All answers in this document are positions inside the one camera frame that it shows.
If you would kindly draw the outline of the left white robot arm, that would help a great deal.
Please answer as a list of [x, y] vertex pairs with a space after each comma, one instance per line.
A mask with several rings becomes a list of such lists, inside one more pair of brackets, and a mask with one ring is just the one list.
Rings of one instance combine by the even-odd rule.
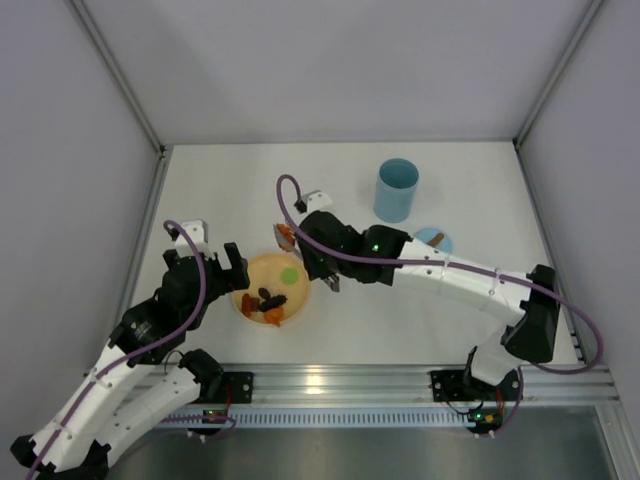
[[213, 400], [224, 370], [207, 352], [185, 352], [151, 389], [125, 399], [196, 329], [209, 304], [249, 285], [237, 246], [216, 256], [181, 256], [167, 250], [161, 286], [129, 308], [81, 386], [41, 430], [11, 446], [30, 479], [103, 479], [125, 452], [169, 414], [194, 401]]

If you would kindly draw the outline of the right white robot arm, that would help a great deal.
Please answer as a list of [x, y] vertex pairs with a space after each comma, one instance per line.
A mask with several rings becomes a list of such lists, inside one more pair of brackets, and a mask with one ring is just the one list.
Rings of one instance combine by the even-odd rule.
[[515, 274], [468, 264], [404, 231], [383, 225], [358, 231], [326, 211], [309, 214], [295, 238], [312, 279], [343, 276], [413, 287], [497, 319], [500, 328], [467, 357], [468, 384], [497, 386], [521, 364], [547, 364], [554, 357], [559, 303], [550, 267]]

